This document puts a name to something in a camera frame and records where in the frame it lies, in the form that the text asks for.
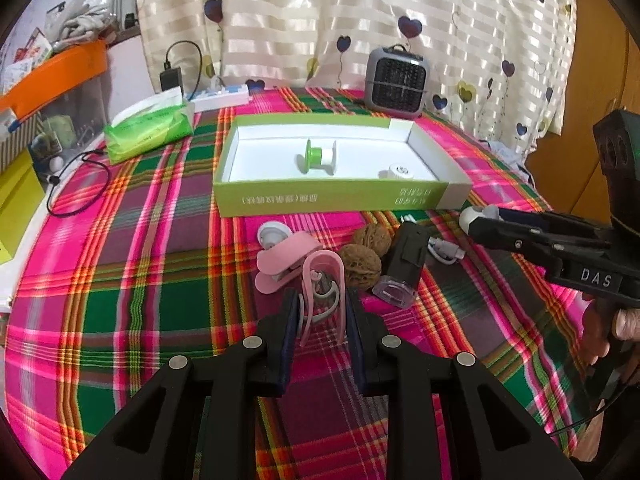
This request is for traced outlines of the person's right hand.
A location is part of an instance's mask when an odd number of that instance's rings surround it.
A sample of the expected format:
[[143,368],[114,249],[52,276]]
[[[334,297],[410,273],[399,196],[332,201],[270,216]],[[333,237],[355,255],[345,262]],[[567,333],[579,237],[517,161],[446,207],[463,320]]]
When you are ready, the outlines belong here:
[[582,359],[588,365],[594,365],[598,359],[605,358],[611,350],[608,336],[615,336],[634,344],[625,372],[626,375],[631,374],[639,363],[639,310],[620,310],[613,316],[607,316],[598,310],[595,296],[583,292],[582,300],[587,305],[582,315]]

